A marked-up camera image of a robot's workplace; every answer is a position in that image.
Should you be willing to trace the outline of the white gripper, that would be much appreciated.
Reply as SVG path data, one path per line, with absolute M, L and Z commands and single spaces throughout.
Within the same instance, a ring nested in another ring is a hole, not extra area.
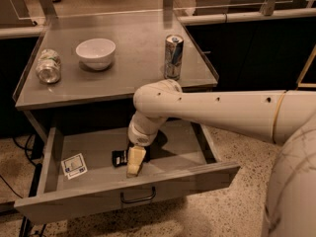
M 136 128 L 133 122 L 129 124 L 127 130 L 128 139 L 133 145 L 136 145 L 128 149 L 126 175 L 129 178 L 136 177 L 138 175 L 146 155 L 144 147 L 152 144 L 157 136 L 157 133 L 157 130 L 154 132 L 141 132 Z

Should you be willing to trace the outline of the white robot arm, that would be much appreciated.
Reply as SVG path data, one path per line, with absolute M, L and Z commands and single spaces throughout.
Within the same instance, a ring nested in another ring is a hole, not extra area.
M 148 146 L 168 118 L 185 119 L 281 147 L 269 180 L 262 237 L 316 237 L 316 93 L 246 91 L 185 93 L 174 80 L 133 95 L 128 138 Z

